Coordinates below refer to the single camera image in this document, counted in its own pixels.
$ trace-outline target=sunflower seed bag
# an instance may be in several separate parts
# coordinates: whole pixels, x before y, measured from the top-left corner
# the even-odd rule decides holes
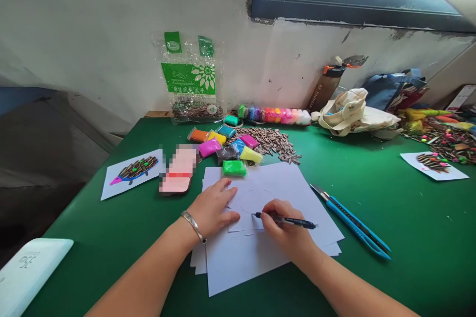
[[[169,92],[173,123],[217,122],[227,113],[220,100],[223,44],[182,32],[152,34]]]

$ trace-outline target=window frame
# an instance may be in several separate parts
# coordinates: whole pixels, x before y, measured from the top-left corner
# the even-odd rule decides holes
[[[405,8],[406,4],[418,9]],[[252,0],[250,15],[259,19],[283,17],[357,26],[476,32],[476,27],[445,0]]]

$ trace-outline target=hand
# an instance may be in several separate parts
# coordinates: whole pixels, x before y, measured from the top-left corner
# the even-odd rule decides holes
[[[207,239],[228,224],[239,220],[239,213],[236,211],[223,213],[225,205],[238,190],[236,187],[226,189],[231,182],[229,178],[222,178],[199,194],[188,207],[188,212],[197,222],[200,233]]]
[[[304,219],[304,215],[288,201],[275,199],[264,206],[261,220],[264,230],[278,243],[286,256],[306,273],[310,261],[317,259],[322,251],[314,243],[307,229],[290,224],[278,226],[270,214],[298,219]]]

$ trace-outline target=green tablecloth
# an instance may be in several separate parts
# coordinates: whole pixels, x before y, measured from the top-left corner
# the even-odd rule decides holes
[[[200,124],[209,130],[218,124]],[[419,314],[466,313],[476,296],[476,167],[470,179],[436,182],[400,153],[428,146],[399,136],[380,143],[368,134],[333,138],[319,127],[278,126],[289,134],[300,169],[341,201],[392,249],[392,261],[371,253],[331,212],[345,235],[336,258],[349,270]],[[24,316],[82,316],[201,192],[206,158],[187,195],[162,197],[159,179],[100,201],[106,168],[160,145],[169,160],[187,143],[192,125],[144,118],[46,232],[74,245]],[[266,156],[268,162],[276,156]],[[332,315],[323,295],[292,264],[208,298],[207,275],[194,275],[190,256],[180,267],[163,316]]]

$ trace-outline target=hedgehog picture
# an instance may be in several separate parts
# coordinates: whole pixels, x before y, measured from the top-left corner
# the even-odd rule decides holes
[[[158,161],[155,156],[149,156],[147,159],[141,159],[131,163],[129,166],[124,167],[120,174],[109,185],[112,186],[123,181],[129,181],[130,186],[136,178],[144,174],[148,176],[148,171],[154,167]]]
[[[432,169],[433,171],[436,171],[438,173],[441,172],[446,172],[448,173],[447,169],[449,168],[448,160],[443,159],[441,160],[437,156],[438,154],[421,154],[416,157],[416,160],[422,164],[424,164],[426,167],[429,169]]]

